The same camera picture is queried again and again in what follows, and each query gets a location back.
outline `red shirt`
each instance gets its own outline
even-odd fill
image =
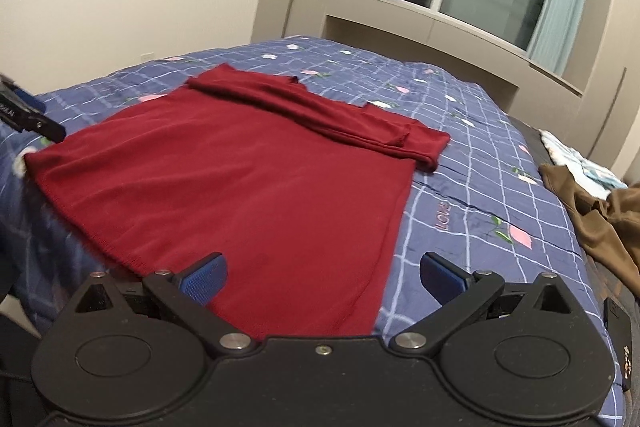
[[[255,338],[372,330],[416,162],[449,135],[223,64],[25,156],[53,206],[140,275],[213,251],[209,308]]]

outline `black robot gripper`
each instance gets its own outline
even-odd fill
[[[427,253],[420,279],[443,306],[388,346],[375,336],[258,343],[194,300],[207,294],[196,282],[222,287],[221,260],[140,283],[89,277],[33,359],[51,412],[42,425],[599,425],[612,356],[554,273],[505,283]]]

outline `black smartphone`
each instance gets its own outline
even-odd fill
[[[631,320],[629,315],[613,299],[604,301],[604,326],[609,331],[613,349],[618,356],[622,372],[622,390],[631,386]]]

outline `pink petal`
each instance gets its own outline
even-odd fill
[[[140,96],[138,100],[140,102],[148,102],[149,100],[155,100],[156,98],[161,98],[164,94],[146,94],[145,96]]]
[[[511,238],[514,241],[517,241],[523,245],[523,247],[527,247],[531,250],[531,236],[527,232],[519,229],[518,227],[514,227],[513,225],[509,225],[509,235],[511,235]]]

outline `window sill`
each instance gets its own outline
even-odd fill
[[[336,1],[338,4],[341,4],[341,0],[336,0]],[[545,70],[545,68],[542,68],[541,66],[537,65],[532,60],[530,60],[529,57],[527,57],[527,54],[524,50],[518,48],[517,46],[514,46],[510,42],[503,41],[502,39],[494,35],[491,35],[483,30],[480,30],[474,26],[471,26],[467,23],[454,19],[453,17],[444,15],[442,13],[436,12],[434,10],[431,10],[423,6],[419,6],[417,4],[413,4],[404,0],[395,0],[395,1],[369,0],[369,1],[374,1],[375,3],[384,3],[387,5],[390,5],[395,9],[401,9],[402,12],[406,14],[405,18],[408,18],[409,20],[412,21],[412,24],[411,24],[412,28],[407,28],[406,30],[404,30],[405,28],[403,28],[402,31],[398,31],[398,28],[402,26],[402,23],[399,22],[399,19],[401,18],[401,14],[399,12],[398,12],[398,17],[393,17],[392,19],[393,22],[391,24],[388,24],[382,20],[376,21],[375,23],[372,22],[371,24],[367,24],[367,22],[372,21],[374,17],[374,15],[370,13],[371,10],[369,8],[364,9],[359,14],[356,12],[350,11],[351,14],[347,18],[349,18],[354,22],[358,22],[364,25],[373,25],[382,31],[387,31],[389,33],[393,33],[401,37],[405,37],[410,40],[420,42],[420,44],[423,44],[425,46],[430,45],[431,36],[432,36],[431,27],[435,23],[444,24],[449,27],[455,28],[457,30],[461,30],[475,38],[482,39],[483,41],[488,42],[489,44],[492,44],[497,48],[502,49],[505,52],[508,52],[508,54],[513,55],[513,58],[511,59],[511,61],[514,61],[514,60],[524,61],[524,63],[526,63],[529,66],[529,68],[533,69],[539,74],[544,74],[547,78],[551,79],[556,84],[559,84],[560,86],[564,87],[574,95],[578,97],[582,97],[583,95],[583,92],[580,89],[577,89],[577,87],[572,86],[572,84],[568,83],[564,78],[558,76],[555,73],[552,73],[551,71]],[[328,8],[327,15],[340,17],[340,12],[342,12],[342,10],[337,9],[337,11],[334,11],[331,8],[332,3],[330,2],[329,4],[330,6]],[[425,31],[423,34],[418,35],[419,31],[416,26],[423,26],[423,24],[420,21],[416,22],[412,14],[429,18],[431,20],[431,26],[429,26],[428,30]],[[460,56],[458,58],[460,58],[461,60],[466,60],[466,57]],[[514,78],[513,74],[508,75],[509,78],[507,77],[507,75],[498,74],[498,76],[501,76],[502,78],[504,78],[506,81],[510,83],[517,83],[517,78]]]

